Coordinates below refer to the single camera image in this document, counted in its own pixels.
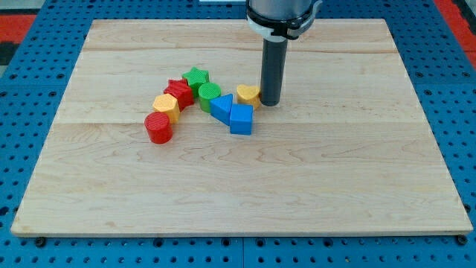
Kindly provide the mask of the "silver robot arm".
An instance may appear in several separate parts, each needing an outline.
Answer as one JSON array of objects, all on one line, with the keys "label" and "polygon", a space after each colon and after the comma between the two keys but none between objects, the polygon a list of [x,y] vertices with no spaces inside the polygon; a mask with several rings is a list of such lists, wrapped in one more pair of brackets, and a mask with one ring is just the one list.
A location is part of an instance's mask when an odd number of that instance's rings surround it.
[{"label": "silver robot arm", "polygon": [[295,40],[309,30],[321,0],[247,0],[249,27],[270,42]]}]

